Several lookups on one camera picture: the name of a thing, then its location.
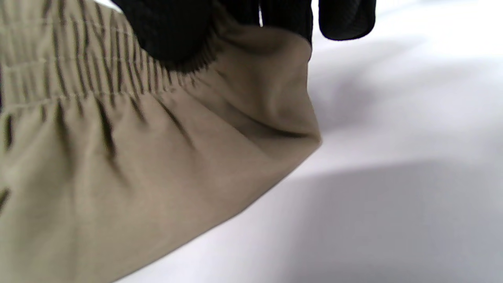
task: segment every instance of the black glove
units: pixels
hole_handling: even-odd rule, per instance
[[[213,12],[212,0],[112,0],[150,56],[181,62],[204,43]]]
[[[369,34],[376,22],[376,0],[319,0],[319,29],[331,40]]]
[[[215,0],[112,0],[152,57],[181,62],[203,44]],[[219,0],[241,24],[274,26],[311,43],[311,0]],[[376,0],[319,0],[319,25],[332,40],[361,38],[374,28]]]

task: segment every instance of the fabric fold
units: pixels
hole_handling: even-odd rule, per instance
[[[240,213],[320,143],[311,49],[219,5],[166,66],[89,0],[0,2],[0,274],[113,282]]]

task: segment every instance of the khaki pants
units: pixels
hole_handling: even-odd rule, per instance
[[[0,1],[2,283],[113,282],[315,151],[308,42],[214,18],[204,68],[183,72],[91,0]]]

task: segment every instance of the elastic waistband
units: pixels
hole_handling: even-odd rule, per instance
[[[211,40],[229,22],[215,9],[212,34],[200,54],[169,66],[140,48],[122,13],[92,0],[1,1],[3,106],[173,91],[213,59]]]

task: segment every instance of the white surface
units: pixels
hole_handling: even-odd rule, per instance
[[[315,36],[316,154],[119,283],[503,282],[503,9],[405,2],[362,40]]]

